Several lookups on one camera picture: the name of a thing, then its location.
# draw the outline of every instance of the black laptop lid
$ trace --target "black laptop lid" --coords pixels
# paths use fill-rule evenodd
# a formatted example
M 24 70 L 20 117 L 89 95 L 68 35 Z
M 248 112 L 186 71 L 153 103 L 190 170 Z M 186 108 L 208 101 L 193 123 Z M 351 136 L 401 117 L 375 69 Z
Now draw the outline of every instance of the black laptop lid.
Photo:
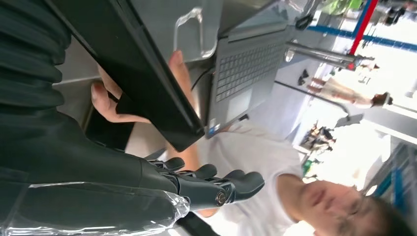
M 47 3 L 125 92 L 120 103 L 128 104 L 130 114 L 148 118 L 178 151 L 204 135 L 199 118 L 130 1 Z

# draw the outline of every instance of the man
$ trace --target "man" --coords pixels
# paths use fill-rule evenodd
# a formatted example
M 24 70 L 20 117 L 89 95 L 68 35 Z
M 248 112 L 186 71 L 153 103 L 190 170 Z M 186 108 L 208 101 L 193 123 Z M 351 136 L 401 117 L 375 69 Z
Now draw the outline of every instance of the man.
M 169 67 L 195 106 L 181 52 L 174 52 Z M 100 73 L 104 86 L 91 87 L 95 108 L 112 122 L 149 122 L 141 117 L 116 114 L 116 104 L 109 99 L 107 91 L 119 98 L 121 90 L 102 69 Z M 169 157 L 183 158 L 184 168 L 188 170 L 211 163 L 217 167 L 219 176 L 235 169 L 263 175 L 266 184 L 253 198 L 198 212 L 222 236 L 282 235 L 290 225 L 301 220 L 313 226 L 317 236 L 413 235 L 400 215 L 379 199 L 326 181 L 304 184 L 298 154 L 290 144 L 248 121 L 236 123 L 210 140 L 201 139 L 181 153 L 170 145 L 167 149 Z M 243 175 L 239 171 L 233 174 Z

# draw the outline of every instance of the human hand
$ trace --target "human hand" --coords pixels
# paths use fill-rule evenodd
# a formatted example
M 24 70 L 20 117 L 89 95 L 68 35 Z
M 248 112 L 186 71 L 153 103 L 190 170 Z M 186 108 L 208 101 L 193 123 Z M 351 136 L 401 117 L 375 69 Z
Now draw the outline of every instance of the human hand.
M 169 62 L 168 66 L 177 80 L 179 86 L 187 97 L 188 101 L 194 107 L 194 100 L 191 94 L 191 80 L 188 74 L 188 69 L 183 62 L 182 52 L 175 51 Z M 120 99 L 122 90 L 113 81 L 112 78 L 98 66 L 98 72 L 103 80 L 103 83 L 94 83 L 91 85 L 91 101 L 96 110 L 106 120 L 114 123 L 119 122 L 144 122 L 150 123 L 146 118 L 130 115 L 130 114 L 117 114 L 116 106 L 117 103 L 109 98 L 107 91 L 110 92 L 115 98 Z

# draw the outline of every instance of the laptop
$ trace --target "laptop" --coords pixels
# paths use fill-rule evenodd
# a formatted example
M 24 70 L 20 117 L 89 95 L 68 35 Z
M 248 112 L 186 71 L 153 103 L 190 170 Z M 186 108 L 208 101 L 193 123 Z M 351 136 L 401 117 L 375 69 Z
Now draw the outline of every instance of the laptop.
M 286 10 L 278 4 L 270 4 L 220 36 L 208 106 L 208 138 L 270 95 L 292 32 Z

